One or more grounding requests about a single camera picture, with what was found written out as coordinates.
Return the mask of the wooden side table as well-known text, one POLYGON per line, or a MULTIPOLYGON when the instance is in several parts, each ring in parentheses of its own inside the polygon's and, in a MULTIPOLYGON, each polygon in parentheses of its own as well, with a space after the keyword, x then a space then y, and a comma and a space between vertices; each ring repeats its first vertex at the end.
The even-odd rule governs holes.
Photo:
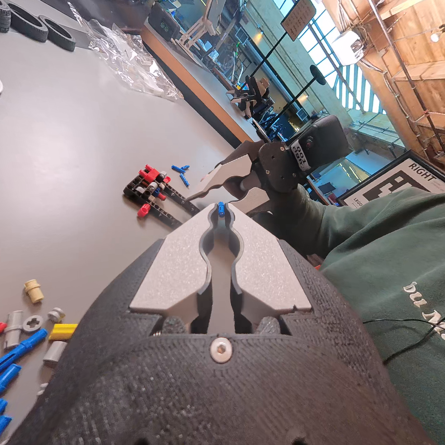
POLYGON ((244 141, 258 142, 253 125, 229 102, 226 90, 206 67, 180 54, 151 27, 148 19, 141 28, 145 48, 180 90, 185 101, 232 147, 244 141))

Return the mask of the white ceiling box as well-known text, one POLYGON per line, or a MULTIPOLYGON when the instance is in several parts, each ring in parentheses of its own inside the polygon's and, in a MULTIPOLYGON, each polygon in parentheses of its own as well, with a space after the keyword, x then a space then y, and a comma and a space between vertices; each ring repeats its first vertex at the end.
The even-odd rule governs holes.
POLYGON ((366 39, 364 34, 356 29, 351 29, 340 34, 331 47, 339 64, 349 66, 356 64, 364 58, 366 39))

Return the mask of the black framed marker sign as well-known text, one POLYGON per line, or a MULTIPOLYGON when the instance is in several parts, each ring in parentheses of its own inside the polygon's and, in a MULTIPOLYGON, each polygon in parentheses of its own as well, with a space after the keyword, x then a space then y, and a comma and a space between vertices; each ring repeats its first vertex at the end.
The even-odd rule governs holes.
POLYGON ((415 187, 434 194, 445 192, 445 177, 412 150, 337 198, 340 206, 360 208, 379 197, 415 187))

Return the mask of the pile of small lego pieces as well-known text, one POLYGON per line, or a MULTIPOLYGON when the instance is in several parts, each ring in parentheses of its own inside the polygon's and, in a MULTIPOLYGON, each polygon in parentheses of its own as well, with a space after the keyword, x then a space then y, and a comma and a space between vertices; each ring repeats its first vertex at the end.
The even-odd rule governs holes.
POLYGON ((10 312, 6 323, 1 323, 1 334, 4 334, 3 349, 0 359, 0 434, 8 429, 13 420, 8 415, 6 392, 9 386, 19 377, 25 358, 36 349, 46 347, 42 358, 43 381, 39 385, 36 400, 45 393, 52 371, 58 365, 64 351, 71 340, 77 324, 67 324, 63 320, 65 313, 61 308, 54 307, 46 316, 30 315, 24 319, 22 310, 10 312))

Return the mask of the white frame stand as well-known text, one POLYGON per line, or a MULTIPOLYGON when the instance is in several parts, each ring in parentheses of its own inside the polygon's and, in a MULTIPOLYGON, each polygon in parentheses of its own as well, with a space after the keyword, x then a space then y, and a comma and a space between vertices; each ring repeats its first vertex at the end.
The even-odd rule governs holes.
POLYGON ((216 34, 218 19, 222 14, 225 3, 225 0, 208 0, 203 15, 185 34, 182 34, 179 39, 174 40, 175 44, 181 47, 188 56, 193 58, 191 48, 195 43, 197 43, 205 33, 208 33, 210 36, 216 34))

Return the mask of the black device green lights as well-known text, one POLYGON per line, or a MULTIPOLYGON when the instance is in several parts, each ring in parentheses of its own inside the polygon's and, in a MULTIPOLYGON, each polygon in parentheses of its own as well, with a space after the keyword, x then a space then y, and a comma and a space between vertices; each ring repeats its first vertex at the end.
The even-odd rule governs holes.
POLYGON ((159 2, 153 4, 147 20, 148 24, 167 41, 181 36, 180 25, 159 2))

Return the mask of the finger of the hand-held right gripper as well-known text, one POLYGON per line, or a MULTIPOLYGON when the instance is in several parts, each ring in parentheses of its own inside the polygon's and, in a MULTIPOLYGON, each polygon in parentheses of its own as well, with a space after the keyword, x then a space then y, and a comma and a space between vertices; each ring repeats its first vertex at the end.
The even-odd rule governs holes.
POLYGON ((210 171, 203 179, 191 186, 185 200, 190 202, 197 198, 205 197, 209 191, 221 188, 225 183, 232 179, 243 179, 251 173, 252 160, 248 154, 237 159, 219 164, 214 170, 210 171))
POLYGON ((267 192, 259 187, 249 189, 242 199, 231 201, 229 204, 246 215, 272 211, 272 203, 267 192))

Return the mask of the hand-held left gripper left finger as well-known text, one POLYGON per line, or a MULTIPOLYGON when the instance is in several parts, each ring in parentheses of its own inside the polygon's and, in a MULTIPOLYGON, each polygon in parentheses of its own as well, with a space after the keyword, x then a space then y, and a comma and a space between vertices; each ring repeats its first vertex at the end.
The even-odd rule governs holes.
POLYGON ((175 316, 184 324, 208 326, 212 312, 212 266, 218 206, 213 203, 170 233, 161 243, 130 310, 175 316))

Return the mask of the person's right forearm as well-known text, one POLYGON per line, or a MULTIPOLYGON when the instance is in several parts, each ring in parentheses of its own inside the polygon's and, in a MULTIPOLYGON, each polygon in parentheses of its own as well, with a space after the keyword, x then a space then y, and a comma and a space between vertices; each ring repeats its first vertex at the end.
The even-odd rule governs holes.
POLYGON ((268 195, 270 210, 256 214, 253 220, 303 256, 326 258, 356 232, 351 209, 317 203, 302 186, 289 193, 270 191, 268 195))

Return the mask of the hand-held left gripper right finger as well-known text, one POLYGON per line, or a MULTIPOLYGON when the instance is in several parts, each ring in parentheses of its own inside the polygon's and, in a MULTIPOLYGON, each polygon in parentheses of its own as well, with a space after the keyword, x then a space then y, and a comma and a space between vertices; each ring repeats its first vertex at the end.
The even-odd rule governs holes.
POLYGON ((312 304, 280 241, 238 210, 225 205, 231 265, 230 300, 235 327, 257 327, 265 317, 308 315, 312 304))

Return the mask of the clear plastic bag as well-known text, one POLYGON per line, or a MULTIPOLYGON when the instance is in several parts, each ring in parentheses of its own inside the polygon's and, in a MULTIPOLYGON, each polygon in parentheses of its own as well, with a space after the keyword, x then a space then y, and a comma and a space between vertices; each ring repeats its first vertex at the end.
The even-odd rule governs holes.
POLYGON ((144 47, 140 35, 125 33, 116 24, 108 28, 96 19, 86 20, 72 2, 67 3, 82 31, 86 32, 87 49, 93 51, 127 88, 170 101, 184 98, 144 47))

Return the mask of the black lego frame assembly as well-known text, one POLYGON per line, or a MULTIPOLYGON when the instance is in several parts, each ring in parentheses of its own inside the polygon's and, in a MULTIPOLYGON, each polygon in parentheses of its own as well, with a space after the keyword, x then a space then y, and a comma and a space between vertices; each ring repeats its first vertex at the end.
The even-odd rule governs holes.
POLYGON ((162 202, 169 198, 192 217, 198 214, 200 209, 192 202, 187 201, 186 197, 170 183, 171 178, 165 171, 145 165, 143 169, 139 170, 137 176, 125 186, 123 196, 139 207, 137 217, 140 220, 151 215, 164 225, 176 229, 182 225, 182 222, 165 211, 160 205, 162 202))

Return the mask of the black office chair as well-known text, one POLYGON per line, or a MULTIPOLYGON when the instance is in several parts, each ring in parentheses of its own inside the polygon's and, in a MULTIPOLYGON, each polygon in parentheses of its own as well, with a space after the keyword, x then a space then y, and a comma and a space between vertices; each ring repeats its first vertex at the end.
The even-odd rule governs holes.
POLYGON ((226 95, 231 96, 230 102, 237 105, 247 120, 252 118, 260 122, 275 104, 270 97, 269 85, 269 80, 264 77, 256 80, 254 76, 246 76, 247 90, 229 90, 226 95))

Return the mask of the perforated board sign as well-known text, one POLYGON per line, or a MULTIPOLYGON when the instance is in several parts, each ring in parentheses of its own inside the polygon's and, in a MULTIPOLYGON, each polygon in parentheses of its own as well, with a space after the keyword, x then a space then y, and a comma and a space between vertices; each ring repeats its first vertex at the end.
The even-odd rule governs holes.
POLYGON ((295 41, 315 13, 316 8, 310 0, 298 0, 281 21, 281 26, 291 40, 295 41))

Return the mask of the black wired earphones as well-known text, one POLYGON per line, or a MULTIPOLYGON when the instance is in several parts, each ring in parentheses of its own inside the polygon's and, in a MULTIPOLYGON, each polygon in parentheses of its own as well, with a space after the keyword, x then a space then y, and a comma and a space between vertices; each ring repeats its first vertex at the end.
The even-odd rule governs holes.
POLYGON ((402 348, 390 356, 388 356, 386 359, 382 361, 382 364, 387 366, 393 359, 399 357, 403 353, 407 353, 413 349, 416 349, 420 346, 422 346, 425 342, 427 342, 433 333, 435 332, 435 328, 438 328, 440 330, 444 330, 444 326, 442 325, 445 321, 445 317, 439 318, 437 322, 432 322, 428 320, 421 320, 421 319, 414 319, 414 318, 407 318, 407 319, 374 319, 374 320, 366 320, 363 321, 362 324, 373 324, 373 323, 380 323, 380 322, 397 322, 397 323, 405 323, 405 322, 419 322, 423 324, 428 324, 431 326, 431 328, 426 332, 426 334, 417 342, 410 344, 409 346, 406 346, 405 348, 402 348))

